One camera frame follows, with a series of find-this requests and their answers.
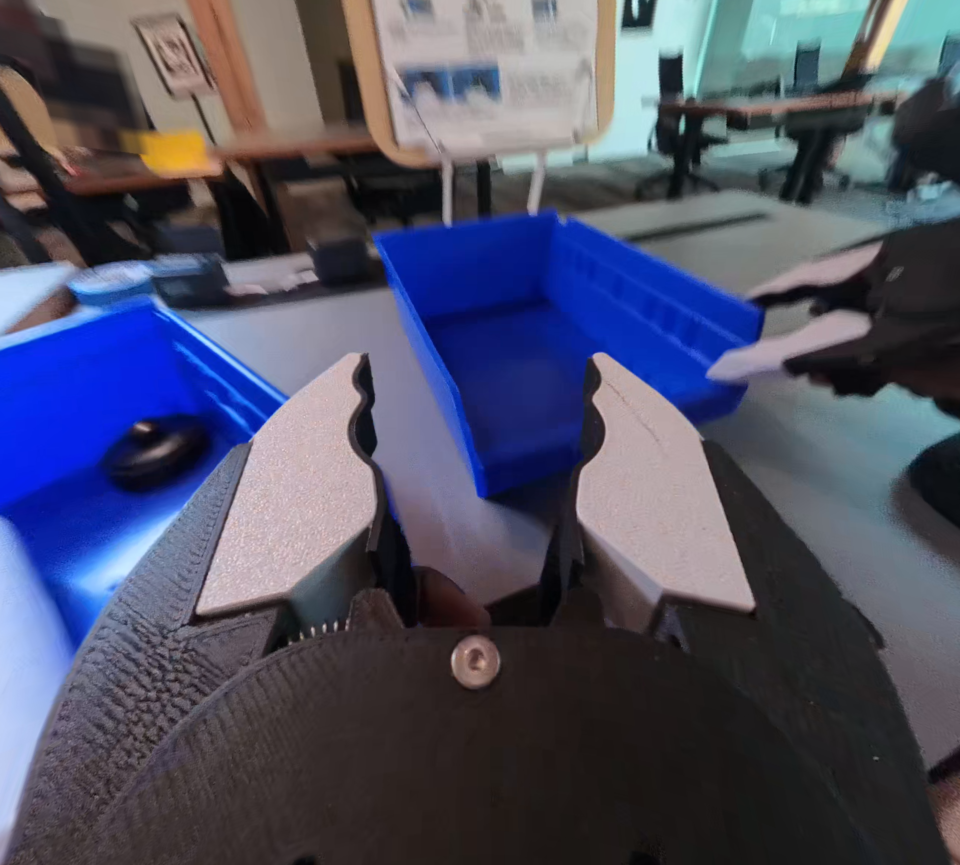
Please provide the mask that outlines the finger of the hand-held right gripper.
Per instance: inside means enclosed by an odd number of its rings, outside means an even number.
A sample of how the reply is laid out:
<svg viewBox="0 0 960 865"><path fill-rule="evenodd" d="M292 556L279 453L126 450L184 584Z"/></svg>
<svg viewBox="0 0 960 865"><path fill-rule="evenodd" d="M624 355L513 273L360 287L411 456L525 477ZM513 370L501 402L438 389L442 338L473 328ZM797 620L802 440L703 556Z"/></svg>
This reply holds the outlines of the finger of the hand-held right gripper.
<svg viewBox="0 0 960 865"><path fill-rule="evenodd" d="M746 298L755 303L785 302L805 288L833 287L853 279L878 257L882 243L861 244L799 263L754 286Z"/></svg>
<svg viewBox="0 0 960 865"><path fill-rule="evenodd" d="M797 329L727 350L706 371L708 380L745 383L749 379L785 372L790 359L862 339L872 328L868 314L832 310Z"/></svg>

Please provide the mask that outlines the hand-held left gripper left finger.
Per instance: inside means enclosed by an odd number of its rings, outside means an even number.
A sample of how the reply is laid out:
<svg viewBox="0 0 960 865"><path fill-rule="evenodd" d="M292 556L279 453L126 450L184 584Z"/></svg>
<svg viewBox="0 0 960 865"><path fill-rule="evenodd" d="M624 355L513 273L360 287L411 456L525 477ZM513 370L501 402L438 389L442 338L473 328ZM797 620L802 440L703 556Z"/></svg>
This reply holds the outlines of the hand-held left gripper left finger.
<svg viewBox="0 0 960 865"><path fill-rule="evenodd" d="M391 580L391 520L369 355L348 353L259 429L227 509L196 616L285 606L306 634L343 626Z"/></svg>

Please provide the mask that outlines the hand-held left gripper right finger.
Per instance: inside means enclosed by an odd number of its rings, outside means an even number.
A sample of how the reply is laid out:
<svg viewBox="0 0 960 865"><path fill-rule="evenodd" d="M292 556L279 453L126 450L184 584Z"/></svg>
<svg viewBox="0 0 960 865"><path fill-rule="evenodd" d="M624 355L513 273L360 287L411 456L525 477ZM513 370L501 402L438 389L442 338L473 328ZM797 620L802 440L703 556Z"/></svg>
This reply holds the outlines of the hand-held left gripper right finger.
<svg viewBox="0 0 960 865"><path fill-rule="evenodd" d="M757 608L703 439L604 352L587 362L573 513L586 586L606 622L651 633L668 605Z"/></svg>

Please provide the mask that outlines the black bottle lid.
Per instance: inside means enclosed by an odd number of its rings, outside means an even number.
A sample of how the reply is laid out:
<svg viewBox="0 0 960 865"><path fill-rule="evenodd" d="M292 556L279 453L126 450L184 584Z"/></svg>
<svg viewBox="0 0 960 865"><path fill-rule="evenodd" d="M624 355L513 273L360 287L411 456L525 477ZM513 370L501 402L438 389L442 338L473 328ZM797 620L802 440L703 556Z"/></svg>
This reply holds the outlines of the black bottle lid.
<svg viewBox="0 0 960 865"><path fill-rule="evenodd" d="M99 469L121 490L150 492L192 471L210 446L210 429L198 415L141 418L103 453Z"/></svg>

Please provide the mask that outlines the blue plastic bin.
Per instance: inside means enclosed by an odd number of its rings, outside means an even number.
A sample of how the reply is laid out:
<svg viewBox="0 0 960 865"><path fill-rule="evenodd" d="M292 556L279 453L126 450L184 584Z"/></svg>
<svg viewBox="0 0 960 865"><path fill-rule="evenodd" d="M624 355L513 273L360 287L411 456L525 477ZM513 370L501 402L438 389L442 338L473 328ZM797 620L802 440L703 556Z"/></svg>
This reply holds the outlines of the blue plastic bin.
<svg viewBox="0 0 960 865"><path fill-rule="evenodd" d="M1 351L2 518L16 529L73 649L223 458L287 396L149 299L11 335ZM195 419L185 474L126 490L102 460L134 424Z"/></svg>
<svg viewBox="0 0 960 865"><path fill-rule="evenodd" d="M595 354L695 426L746 391L707 372L760 338L762 310L580 220L499 216L374 245L479 498L573 469Z"/></svg>

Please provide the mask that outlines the white plastic bottle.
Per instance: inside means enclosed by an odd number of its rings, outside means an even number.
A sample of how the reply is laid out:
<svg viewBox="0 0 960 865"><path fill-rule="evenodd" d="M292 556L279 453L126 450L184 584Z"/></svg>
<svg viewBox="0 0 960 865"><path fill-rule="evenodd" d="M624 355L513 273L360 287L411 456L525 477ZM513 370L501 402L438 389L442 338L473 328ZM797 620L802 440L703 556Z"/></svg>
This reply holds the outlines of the white plastic bottle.
<svg viewBox="0 0 960 865"><path fill-rule="evenodd" d="M1 772L17 790L73 661L63 620L17 529L1 520Z"/></svg>

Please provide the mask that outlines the person's left hand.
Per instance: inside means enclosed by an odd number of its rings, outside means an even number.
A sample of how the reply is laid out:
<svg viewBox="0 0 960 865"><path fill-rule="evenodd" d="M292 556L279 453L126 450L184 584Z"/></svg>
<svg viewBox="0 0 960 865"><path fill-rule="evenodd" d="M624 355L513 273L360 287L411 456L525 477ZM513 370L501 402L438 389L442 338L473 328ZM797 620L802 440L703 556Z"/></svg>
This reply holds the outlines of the person's left hand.
<svg viewBox="0 0 960 865"><path fill-rule="evenodd" d="M473 597L434 568L414 568L416 624L426 628L486 630L491 616Z"/></svg>

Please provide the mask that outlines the wooden office table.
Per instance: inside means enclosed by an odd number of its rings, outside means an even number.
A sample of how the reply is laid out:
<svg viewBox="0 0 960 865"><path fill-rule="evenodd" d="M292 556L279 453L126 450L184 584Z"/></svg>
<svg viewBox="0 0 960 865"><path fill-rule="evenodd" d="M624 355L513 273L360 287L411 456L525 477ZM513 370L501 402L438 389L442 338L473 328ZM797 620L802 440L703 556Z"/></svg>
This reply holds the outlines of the wooden office table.
<svg viewBox="0 0 960 865"><path fill-rule="evenodd" d="M838 105L866 106L867 117L873 114L893 115L897 106L905 99L905 94L891 91L871 91L865 89L851 96L841 96ZM818 99L783 98L771 96L726 97L717 100L686 99L681 103L669 103L667 108L688 115L702 116L706 120L722 117L726 125L736 131L749 131L752 128L785 126L789 112L819 103ZM782 202L795 206L808 207L783 199Z"/></svg>
<svg viewBox="0 0 960 865"><path fill-rule="evenodd" d="M343 174L342 158L378 155L380 150L362 125L312 124L306 129L266 130L240 134L209 152L196 168L170 175L150 170L138 155L77 159L62 180L73 195L94 197L146 192L193 182L220 182L229 166L244 170L261 208L263 222L226 225L222 244L229 260L261 259L287 255L291 241L280 212L276 186L294 180L284 163L332 159L318 175Z"/></svg>

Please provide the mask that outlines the grey charging case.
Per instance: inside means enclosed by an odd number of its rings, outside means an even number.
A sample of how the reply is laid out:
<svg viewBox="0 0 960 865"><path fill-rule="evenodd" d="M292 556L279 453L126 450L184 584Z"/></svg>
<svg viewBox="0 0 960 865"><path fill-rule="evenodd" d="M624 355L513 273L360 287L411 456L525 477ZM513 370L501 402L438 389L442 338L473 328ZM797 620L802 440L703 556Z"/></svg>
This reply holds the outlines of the grey charging case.
<svg viewBox="0 0 960 865"><path fill-rule="evenodd" d="M324 286L364 283L371 276L367 240L358 236L319 238L309 243L317 281Z"/></svg>

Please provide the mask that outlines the small blue grey device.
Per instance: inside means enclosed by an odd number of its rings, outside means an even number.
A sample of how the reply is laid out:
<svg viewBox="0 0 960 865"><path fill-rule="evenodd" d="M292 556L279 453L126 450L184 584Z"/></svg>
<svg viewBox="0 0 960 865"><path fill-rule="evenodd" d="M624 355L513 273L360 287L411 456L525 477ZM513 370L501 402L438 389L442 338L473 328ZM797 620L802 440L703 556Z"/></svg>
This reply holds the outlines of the small blue grey device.
<svg viewBox="0 0 960 865"><path fill-rule="evenodd" d="M224 259L219 254L166 254L148 265L153 291L168 307L223 307L230 300Z"/></svg>

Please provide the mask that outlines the blue tape roll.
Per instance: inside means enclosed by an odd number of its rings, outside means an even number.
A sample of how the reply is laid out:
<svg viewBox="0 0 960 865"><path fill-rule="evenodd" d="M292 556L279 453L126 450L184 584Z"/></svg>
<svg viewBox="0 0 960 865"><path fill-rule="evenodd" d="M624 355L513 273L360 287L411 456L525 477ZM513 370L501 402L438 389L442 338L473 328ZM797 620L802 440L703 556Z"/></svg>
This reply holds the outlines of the blue tape roll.
<svg viewBox="0 0 960 865"><path fill-rule="evenodd" d="M78 271L67 288L83 307L109 309L154 294L154 271L145 261L120 261Z"/></svg>

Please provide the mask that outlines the white board stand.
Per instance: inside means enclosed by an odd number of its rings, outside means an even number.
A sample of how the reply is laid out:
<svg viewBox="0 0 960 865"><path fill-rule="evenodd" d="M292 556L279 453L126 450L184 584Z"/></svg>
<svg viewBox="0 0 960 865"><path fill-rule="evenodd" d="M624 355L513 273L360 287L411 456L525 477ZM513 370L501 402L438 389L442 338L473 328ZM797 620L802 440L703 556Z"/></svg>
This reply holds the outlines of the white board stand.
<svg viewBox="0 0 960 865"><path fill-rule="evenodd" d="M486 220L501 214L537 215L546 182L546 158L539 156L524 175L506 174L492 159L448 164L441 171L441 220Z"/></svg>

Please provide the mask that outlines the yellow plastic bin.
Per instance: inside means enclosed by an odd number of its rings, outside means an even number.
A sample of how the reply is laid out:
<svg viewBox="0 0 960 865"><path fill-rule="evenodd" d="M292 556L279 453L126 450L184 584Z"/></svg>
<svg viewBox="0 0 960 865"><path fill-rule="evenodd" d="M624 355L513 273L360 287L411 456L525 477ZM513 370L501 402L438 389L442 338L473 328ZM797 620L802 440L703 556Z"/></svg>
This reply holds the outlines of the yellow plastic bin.
<svg viewBox="0 0 960 865"><path fill-rule="evenodd" d="M144 165L159 176L180 176L210 167L207 140L192 128L141 132L137 153Z"/></svg>

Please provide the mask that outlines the instruction sheet on stand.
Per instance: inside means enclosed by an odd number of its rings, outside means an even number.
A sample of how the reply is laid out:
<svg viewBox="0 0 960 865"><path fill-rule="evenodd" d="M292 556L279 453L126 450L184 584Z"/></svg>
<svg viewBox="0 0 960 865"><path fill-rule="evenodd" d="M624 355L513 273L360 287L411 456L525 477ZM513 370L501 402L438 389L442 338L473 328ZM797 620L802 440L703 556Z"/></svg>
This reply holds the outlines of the instruction sheet on stand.
<svg viewBox="0 0 960 865"><path fill-rule="evenodd" d="M618 0L341 0L366 128L410 167L567 152L615 106Z"/></svg>

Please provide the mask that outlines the black white marker sign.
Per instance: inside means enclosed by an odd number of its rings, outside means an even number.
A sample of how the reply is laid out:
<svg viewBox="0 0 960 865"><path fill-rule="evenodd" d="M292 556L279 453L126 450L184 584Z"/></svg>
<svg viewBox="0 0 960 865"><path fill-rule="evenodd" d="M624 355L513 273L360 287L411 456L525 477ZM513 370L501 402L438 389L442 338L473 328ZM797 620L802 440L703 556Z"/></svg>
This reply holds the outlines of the black white marker sign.
<svg viewBox="0 0 960 865"><path fill-rule="evenodd" d="M179 13L138 16L130 24L169 97L186 100L216 93L210 67Z"/></svg>

